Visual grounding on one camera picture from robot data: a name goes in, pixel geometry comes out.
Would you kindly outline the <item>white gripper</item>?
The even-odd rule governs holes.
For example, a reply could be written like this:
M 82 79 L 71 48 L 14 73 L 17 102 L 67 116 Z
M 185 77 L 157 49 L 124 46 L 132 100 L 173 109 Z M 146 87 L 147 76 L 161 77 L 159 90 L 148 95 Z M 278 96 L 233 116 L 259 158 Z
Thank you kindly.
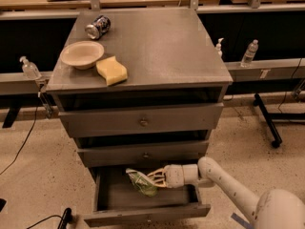
M 167 165 L 148 173 L 152 183 L 158 188 L 179 188 L 184 185 L 184 173 L 181 165 Z

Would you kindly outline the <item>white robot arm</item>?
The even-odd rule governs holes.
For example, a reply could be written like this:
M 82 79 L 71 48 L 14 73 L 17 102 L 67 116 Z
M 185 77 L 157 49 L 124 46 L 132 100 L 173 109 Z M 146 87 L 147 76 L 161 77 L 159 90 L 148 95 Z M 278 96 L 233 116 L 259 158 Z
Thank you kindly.
M 196 164 L 167 165 L 148 177 L 164 188 L 216 184 L 254 229 L 305 229 L 305 204 L 299 197 L 283 189 L 268 190 L 259 197 L 210 157 L 203 156 Z

